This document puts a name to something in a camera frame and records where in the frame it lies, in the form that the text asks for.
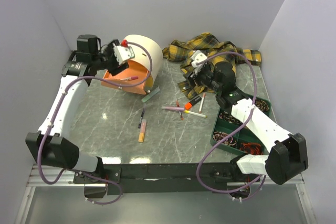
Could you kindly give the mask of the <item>pink top drawer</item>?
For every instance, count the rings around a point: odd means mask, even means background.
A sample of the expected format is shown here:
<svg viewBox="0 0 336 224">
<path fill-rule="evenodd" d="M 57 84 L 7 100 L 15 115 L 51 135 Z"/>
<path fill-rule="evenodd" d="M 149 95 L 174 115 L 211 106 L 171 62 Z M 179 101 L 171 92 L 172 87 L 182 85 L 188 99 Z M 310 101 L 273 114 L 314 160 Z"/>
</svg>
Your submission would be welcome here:
<svg viewBox="0 0 336 224">
<path fill-rule="evenodd" d="M 142 81 L 149 72 L 145 66 L 139 64 L 136 61 L 130 60 L 128 61 L 128 64 L 129 64 L 129 68 L 125 69 L 125 71 L 119 73 L 116 76 L 112 76 L 108 71 L 106 71 L 103 76 L 103 79 L 110 81 L 110 82 L 117 83 L 117 84 L 130 85 L 130 84 L 135 84 L 135 83 Z M 132 80 L 132 81 L 121 81 L 120 80 L 122 78 L 127 78 L 131 76 L 138 76 L 139 78 L 137 80 Z M 137 93 L 137 94 L 142 94 L 142 95 L 145 95 L 147 93 L 146 91 L 144 91 L 145 82 L 140 85 L 137 85 L 134 87 L 128 87 L 128 88 L 127 87 L 118 88 L 117 86 L 107 84 L 106 82 L 101 82 L 101 85 L 105 87 L 109 87 L 109 88 L 121 89 L 126 92 Z"/>
</svg>

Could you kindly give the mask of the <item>white pen pink cap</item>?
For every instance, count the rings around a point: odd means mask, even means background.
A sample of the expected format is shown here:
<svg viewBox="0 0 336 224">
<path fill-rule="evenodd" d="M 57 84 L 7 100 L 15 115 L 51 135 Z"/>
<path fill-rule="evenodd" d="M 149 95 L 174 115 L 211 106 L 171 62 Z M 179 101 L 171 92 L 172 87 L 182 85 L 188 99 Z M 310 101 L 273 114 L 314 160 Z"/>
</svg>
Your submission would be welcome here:
<svg viewBox="0 0 336 224">
<path fill-rule="evenodd" d="M 139 77 L 138 76 L 131 76 L 127 78 L 122 78 L 120 79 L 121 81 L 132 81 L 132 80 L 137 80 Z"/>
</svg>

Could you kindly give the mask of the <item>cream round drawer organizer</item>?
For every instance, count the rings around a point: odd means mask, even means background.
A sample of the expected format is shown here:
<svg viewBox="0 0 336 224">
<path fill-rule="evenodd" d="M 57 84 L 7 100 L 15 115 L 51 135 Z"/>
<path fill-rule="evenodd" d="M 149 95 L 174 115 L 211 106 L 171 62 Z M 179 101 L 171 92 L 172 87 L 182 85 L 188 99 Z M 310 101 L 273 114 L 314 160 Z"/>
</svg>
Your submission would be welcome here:
<svg viewBox="0 0 336 224">
<path fill-rule="evenodd" d="M 154 40 L 142 35 L 128 35 L 125 37 L 125 40 L 139 44 L 150 54 L 152 59 L 152 71 L 150 76 L 152 76 L 153 81 L 155 82 L 159 69 L 163 63 L 163 53 L 160 46 Z M 130 47 L 132 47 L 135 53 L 135 58 L 133 58 L 132 61 L 136 61 L 139 64 L 145 66 L 149 71 L 150 60 L 148 54 L 138 46 L 131 45 Z"/>
</svg>

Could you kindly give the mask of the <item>yellow drawer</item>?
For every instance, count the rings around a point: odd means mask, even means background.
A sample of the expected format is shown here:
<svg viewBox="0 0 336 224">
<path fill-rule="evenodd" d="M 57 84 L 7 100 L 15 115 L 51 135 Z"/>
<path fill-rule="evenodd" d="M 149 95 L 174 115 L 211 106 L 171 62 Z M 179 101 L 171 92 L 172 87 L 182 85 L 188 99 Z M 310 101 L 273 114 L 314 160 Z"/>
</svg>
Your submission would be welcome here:
<svg viewBox="0 0 336 224">
<path fill-rule="evenodd" d="M 145 85 L 144 85 L 144 91 L 149 91 L 153 88 L 153 78 L 151 76 L 148 77 L 148 79 L 146 80 L 145 82 Z"/>
</svg>

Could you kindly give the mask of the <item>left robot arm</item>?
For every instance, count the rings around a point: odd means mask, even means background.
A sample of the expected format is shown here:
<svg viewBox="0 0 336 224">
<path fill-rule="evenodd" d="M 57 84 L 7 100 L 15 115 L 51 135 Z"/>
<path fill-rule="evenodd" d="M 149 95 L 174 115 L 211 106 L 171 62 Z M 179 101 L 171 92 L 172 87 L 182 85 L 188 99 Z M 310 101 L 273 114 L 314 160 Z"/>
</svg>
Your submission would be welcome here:
<svg viewBox="0 0 336 224">
<path fill-rule="evenodd" d="M 108 70 L 117 75 L 128 68 L 127 61 L 134 56 L 126 42 L 116 39 L 102 47 L 95 35 L 78 36 L 77 49 L 63 66 L 60 87 L 46 119 L 37 132 L 26 136 L 26 144 L 39 169 L 50 166 L 84 171 L 93 183 L 104 179 L 101 159 L 82 152 L 69 141 L 71 123 L 97 72 Z"/>
</svg>

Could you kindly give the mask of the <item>white pen orange cap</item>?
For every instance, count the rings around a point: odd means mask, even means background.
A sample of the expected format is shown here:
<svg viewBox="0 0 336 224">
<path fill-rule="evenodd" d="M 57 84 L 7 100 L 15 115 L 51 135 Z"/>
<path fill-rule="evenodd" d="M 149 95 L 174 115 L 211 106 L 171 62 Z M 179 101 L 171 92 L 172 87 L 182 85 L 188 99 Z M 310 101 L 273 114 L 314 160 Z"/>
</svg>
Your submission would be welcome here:
<svg viewBox="0 0 336 224">
<path fill-rule="evenodd" d="M 203 94 L 202 94 L 202 98 L 201 98 L 201 103 L 200 103 L 200 106 L 199 106 L 199 113 L 202 112 L 203 105 L 204 105 L 204 100 L 205 100 L 205 96 L 206 96 L 206 93 L 203 92 Z"/>
</svg>

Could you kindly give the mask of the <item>orange black highlighter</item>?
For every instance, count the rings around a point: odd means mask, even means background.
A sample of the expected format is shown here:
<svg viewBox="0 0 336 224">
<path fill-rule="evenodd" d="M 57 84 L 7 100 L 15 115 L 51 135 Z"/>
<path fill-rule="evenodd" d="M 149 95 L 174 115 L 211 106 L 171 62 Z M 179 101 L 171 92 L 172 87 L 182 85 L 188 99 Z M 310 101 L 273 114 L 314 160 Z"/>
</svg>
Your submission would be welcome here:
<svg viewBox="0 0 336 224">
<path fill-rule="evenodd" d="M 195 98 L 193 98 L 192 100 L 188 101 L 188 103 L 186 103 L 184 105 L 184 109 L 185 110 L 189 110 L 190 108 L 192 108 L 194 105 L 196 105 L 197 103 L 199 103 L 202 100 L 201 97 L 197 96 Z"/>
</svg>

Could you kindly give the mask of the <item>red brown pen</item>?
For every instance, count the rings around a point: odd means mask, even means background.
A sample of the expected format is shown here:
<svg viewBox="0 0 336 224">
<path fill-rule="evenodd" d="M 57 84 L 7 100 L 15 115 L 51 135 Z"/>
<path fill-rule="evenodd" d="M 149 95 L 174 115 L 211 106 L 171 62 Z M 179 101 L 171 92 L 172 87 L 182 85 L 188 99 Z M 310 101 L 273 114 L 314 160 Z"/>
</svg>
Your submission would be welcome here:
<svg viewBox="0 0 336 224">
<path fill-rule="evenodd" d="M 179 104 L 178 99 L 176 99 L 176 106 L 177 106 L 178 108 L 180 108 L 180 104 Z M 181 120 L 184 120 L 182 111 L 179 111 L 179 115 L 180 115 Z"/>
</svg>

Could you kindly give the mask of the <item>purple pastel marker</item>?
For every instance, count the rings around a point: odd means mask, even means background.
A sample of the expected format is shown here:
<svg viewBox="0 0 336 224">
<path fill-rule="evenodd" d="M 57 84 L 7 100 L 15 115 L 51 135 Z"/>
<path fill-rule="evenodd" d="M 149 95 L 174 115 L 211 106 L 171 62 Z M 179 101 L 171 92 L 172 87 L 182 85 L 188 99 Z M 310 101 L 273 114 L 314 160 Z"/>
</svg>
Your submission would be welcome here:
<svg viewBox="0 0 336 224">
<path fill-rule="evenodd" d="M 177 107 L 177 106 L 162 106 L 161 108 L 164 110 L 172 110 L 172 111 L 184 111 L 185 110 L 183 107 Z"/>
</svg>

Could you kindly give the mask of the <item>dark patterned hair band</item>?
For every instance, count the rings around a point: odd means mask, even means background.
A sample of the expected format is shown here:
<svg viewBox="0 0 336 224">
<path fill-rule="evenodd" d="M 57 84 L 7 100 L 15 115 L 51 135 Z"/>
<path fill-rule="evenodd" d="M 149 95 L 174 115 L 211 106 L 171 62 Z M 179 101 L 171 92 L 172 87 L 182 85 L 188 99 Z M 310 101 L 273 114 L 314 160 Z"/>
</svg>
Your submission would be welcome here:
<svg viewBox="0 0 336 224">
<path fill-rule="evenodd" d="M 229 114 L 227 111 L 223 111 L 218 116 L 221 120 L 224 120 L 228 123 L 235 124 L 235 125 L 242 125 L 242 122 L 235 117 L 233 117 L 231 114 Z"/>
</svg>

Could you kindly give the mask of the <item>black thin pen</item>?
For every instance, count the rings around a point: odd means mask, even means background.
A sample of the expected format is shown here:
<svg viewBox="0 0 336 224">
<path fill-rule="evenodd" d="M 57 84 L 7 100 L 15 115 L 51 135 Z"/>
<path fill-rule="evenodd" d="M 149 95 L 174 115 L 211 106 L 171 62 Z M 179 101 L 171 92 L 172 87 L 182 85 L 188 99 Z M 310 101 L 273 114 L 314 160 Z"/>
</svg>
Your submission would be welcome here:
<svg viewBox="0 0 336 224">
<path fill-rule="evenodd" d="M 143 109 L 142 109 L 142 112 L 141 112 L 140 120 L 139 120 L 139 123 L 138 123 L 138 128 L 139 129 L 141 128 L 142 120 L 143 120 L 144 114 L 145 114 L 145 109 L 146 109 L 146 106 L 144 105 Z"/>
</svg>

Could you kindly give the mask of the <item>orange pink highlighter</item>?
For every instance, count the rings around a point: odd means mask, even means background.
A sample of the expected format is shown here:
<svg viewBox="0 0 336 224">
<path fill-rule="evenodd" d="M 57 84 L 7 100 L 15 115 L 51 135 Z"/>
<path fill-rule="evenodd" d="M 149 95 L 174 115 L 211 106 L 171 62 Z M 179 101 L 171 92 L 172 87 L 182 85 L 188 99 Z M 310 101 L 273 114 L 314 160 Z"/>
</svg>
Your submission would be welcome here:
<svg viewBox="0 0 336 224">
<path fill-rule="evenodd" d="M 141 122 L 141 126 L 140 126 L 140 133 L 139 133 L 139 138 L 138 138 L 139 143 L 144 142 L 146 124 L 147 124 L 147 120 L 143 119 L 142 122 Z"/>
</svg>

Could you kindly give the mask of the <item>dark floral hair band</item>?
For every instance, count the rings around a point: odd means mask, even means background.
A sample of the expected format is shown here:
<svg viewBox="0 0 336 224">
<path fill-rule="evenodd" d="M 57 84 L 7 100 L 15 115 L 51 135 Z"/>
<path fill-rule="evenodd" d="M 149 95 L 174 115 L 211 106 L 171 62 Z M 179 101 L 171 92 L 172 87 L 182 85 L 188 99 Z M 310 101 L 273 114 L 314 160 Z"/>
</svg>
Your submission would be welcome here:
<svg viewBox="0 0 336 224">
<path fill-rule="evenodd" d="M 269 105 L 266 101 L 262 99 L 256 99 L 255 100 L 255 106 L 262 112 L 268 112 L 269 111 Z"/>
</svg>

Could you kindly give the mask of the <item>orange black hair band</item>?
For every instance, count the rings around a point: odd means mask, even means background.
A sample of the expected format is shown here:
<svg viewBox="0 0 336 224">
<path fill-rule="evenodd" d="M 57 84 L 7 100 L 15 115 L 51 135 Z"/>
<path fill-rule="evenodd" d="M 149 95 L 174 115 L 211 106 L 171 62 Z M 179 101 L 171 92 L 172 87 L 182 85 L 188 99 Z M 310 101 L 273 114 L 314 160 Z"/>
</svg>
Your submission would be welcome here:
<svg viewBox="0 0 336 224">
<path fill-rule="evenodd" d="M 263 154 L 262 146 L 258 143 L 241 143 L 239 150 L 251 155 Z"/>
</svg>

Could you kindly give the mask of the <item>aluminium rail frame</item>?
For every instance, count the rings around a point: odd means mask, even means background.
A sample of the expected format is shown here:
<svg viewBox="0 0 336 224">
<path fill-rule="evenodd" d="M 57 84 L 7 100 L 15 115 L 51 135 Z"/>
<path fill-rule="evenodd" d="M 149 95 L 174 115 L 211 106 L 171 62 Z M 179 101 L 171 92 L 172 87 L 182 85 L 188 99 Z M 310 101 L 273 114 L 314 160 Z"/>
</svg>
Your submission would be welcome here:
<svg viewBox="0 0 336 224">
<path fill-rule="evenodd" d="M 255 105 L 255 97 L 249 97 L 235 85 L 232 65 L 219 62 L 209 68 L 210 57 L 201 51 L 192 55 L 193 71 L 189 81 L 204 84 L 216 92 L 219 106 L 228 111 L 241 126 L 248 128 L 264 145 L 266 155 L 244 153 L 230 162 L 185 164 L 106 164 L 101 157 L 83 153 L 66 136 L 79 99 L 85 94 L 90 81 L 96 75 L 90 70 L 111 67 L 121 73 L 134 57 L 133 49 L 125 47 L 125 59 L 121 59 L 121 47 L 113 49 L 106 58 L 95 51 L 98 61 L 84 63 L 70 61 L 64 67 L 64 75 L 57 97 L 47 119 L 35 133 L 28 133 L 26 145 L 37 166 L 58 167 L 78 175 L 79 184 L 104 183 L 107 194 L 118 198 L 123 193 L 169 193 L 208 190 L 208 182 L 241 182 L 249 187 L 258 180 L 267 178 L 282 185 L 308 168 L 305 138 L 281 128 Z"/>
</svg>

